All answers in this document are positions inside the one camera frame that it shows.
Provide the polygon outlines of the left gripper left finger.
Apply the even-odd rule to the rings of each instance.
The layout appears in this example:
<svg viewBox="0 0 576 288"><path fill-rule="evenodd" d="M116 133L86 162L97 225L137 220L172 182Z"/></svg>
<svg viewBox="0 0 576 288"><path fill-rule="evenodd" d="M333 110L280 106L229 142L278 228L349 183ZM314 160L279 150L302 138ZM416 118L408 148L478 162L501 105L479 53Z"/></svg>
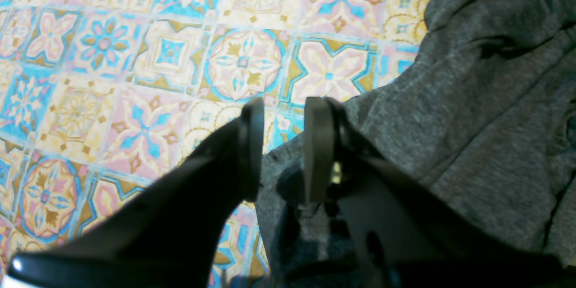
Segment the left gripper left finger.
<svg viewBox="0 0 576 288"><path fill-rule="evenodd" d="M214 131L111 218L49 250L17 253L9 288L205 288L220 234L257 198L265 108L261 98Z"/></svg>

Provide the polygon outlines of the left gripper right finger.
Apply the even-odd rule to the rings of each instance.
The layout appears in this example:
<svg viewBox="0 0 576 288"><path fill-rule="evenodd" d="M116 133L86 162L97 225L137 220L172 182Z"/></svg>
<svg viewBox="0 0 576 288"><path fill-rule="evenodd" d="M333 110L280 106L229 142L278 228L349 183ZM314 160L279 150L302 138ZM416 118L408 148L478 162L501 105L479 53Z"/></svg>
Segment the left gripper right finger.
<svg viewBox="0 0 576 288"><path fill-rule="evenodd" d="M342 216L365 288L551 288L563 268L478 230L387 161L328 97L305 101L304 190Z"/></svg>

